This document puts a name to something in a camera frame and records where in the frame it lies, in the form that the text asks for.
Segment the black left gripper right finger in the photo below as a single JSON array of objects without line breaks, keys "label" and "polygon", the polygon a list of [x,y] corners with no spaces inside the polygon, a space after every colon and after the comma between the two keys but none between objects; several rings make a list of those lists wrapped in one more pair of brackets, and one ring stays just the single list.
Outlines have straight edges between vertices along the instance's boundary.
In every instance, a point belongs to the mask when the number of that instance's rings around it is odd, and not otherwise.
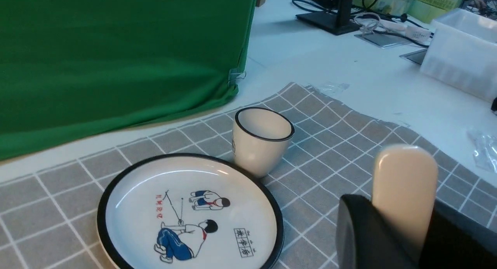
[{"label": "black left gripper right finger", "polygon": [[441,201],[434,204],[421,269],[495,269],[497,234]]}]

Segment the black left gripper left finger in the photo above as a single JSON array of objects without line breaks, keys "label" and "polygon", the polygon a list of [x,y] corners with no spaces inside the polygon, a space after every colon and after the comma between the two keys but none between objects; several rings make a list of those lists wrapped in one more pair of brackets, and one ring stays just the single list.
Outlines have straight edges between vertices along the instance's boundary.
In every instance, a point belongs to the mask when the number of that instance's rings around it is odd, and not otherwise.
[{"label": "black left gripper left finger", "polygon": [[335,235],[340,269],[417,269],[379,212],[364,196],[340,198]]}]

